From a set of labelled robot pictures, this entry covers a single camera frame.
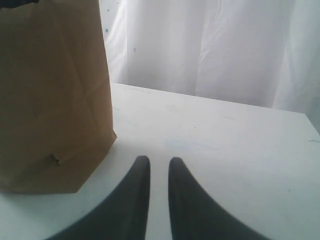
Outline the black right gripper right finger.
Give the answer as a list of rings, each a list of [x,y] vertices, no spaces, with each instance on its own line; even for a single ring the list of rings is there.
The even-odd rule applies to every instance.
[[[169,163],[168,205],[174,240],[267,239],[212,199],[179,157]]]

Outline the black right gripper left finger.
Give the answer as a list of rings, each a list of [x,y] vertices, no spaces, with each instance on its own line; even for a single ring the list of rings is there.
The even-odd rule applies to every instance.
[[[138,156],[117,187],[53,240],[143,240],[150,204],[151,164]]]

